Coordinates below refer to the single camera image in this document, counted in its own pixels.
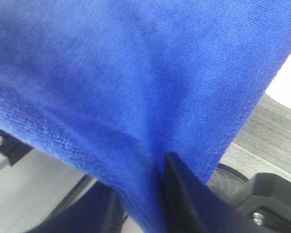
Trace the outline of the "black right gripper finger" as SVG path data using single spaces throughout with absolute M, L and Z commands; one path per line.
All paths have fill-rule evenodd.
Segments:
M 165 155 L 162 185 L 167 228 L 170 233 L 206 233 L 182 176 L 185 169 L 177 153 Z

